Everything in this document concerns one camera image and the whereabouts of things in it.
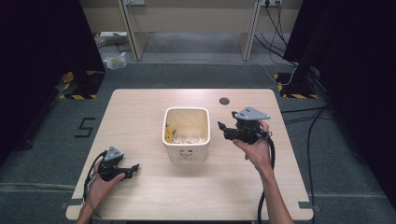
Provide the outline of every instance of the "wooden table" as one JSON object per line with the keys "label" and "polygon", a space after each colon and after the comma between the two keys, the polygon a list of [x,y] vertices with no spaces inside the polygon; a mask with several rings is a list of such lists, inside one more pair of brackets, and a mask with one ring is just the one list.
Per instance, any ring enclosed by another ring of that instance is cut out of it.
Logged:
{"label": "wooden table", "polygon": [[[219,99],[227,97],[228,105]],[[271,90],[116,90],[82,170],[73,199],[81,198],[94,158],[113,146],[125,154],[119,167],[140,163],[132,179],[120,182],[99,209],[110,220],[256,220],[262,182],[243,151],[225,140],[217,122],[233,127],[232,111],[252,106],[267,120],[276,146],[276,180],[294,220],[308,220],[311,209],[288,133]],[[165,110],[199,106],[209,111],[211,141],[205,163],[170,162],[162,141]],[[77,219],[81,205],[69,205],[66,216]],[[268,219],[266,206],[262,218]]]}

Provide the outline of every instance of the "plastic bag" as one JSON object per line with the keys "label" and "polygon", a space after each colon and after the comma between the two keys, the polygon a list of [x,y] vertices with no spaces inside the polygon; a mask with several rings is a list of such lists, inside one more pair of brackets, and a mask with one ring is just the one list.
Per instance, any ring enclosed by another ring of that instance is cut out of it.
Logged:
{"label": "plastic bag", "polygon": [[125,52],[123,52],[119,56],[115,57],[106,57],[103,60],[104,63],[106,63],[107,68],[109,69],[118,69],[118,68],[123,68],[126,66],[126,60],[125,60]]}

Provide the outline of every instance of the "forearm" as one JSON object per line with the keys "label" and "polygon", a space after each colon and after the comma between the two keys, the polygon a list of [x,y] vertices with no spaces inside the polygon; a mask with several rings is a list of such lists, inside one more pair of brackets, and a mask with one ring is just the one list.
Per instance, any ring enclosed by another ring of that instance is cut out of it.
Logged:
{"label": "forearm", "polygon": [[260,175],[270,223],[294,223],[280,194],[272,169],[261,170]]}
{"label": "forearm", "polygon": [[93,210],[89,204],[85,203],[79,211],[77,224],[88,224],[92,220]]}

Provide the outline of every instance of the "power strip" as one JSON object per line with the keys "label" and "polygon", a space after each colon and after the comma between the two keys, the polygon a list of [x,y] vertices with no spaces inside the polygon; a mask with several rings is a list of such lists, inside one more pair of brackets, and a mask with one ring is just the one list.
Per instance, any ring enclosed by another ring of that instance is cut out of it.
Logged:
{"label": "power strip", "polygon": [[[262,7],[265,7],[265,1],[262,0]],[[268,0],[270,2],[269,7],[276,7],[276,6],[282,6],[282,0]]]}

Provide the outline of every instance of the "table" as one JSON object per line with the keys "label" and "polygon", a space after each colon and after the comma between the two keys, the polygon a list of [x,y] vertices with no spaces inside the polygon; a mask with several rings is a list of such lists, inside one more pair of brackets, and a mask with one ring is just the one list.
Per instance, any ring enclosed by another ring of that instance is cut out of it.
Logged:
{"label": "table", "polygon": [[[219,99],[227,97],[228,105]],[[217,124],[235,124],[232,111],[250,105],[271,116],[267,120],[276,146],[276,180],[294,220],[308,220],[309,202],[275,94],[271,90],[163,89],[116,90],[92,144],[72,199],[81,198],[94,158],[113,146],[125,154],[119,167],[140,164],[132,179],[120,182],[99,214],[110,220],[256,220],[262,194],[258,172],[245,154],[225,140]],[[165,110],[197,106],[209,111],[211,141],[205,163],[195,166],[170,162],[163,145]],[[81,205],[69,205],[66,216],[77,219]],[[268,219],[266,206],[262,219]]]}

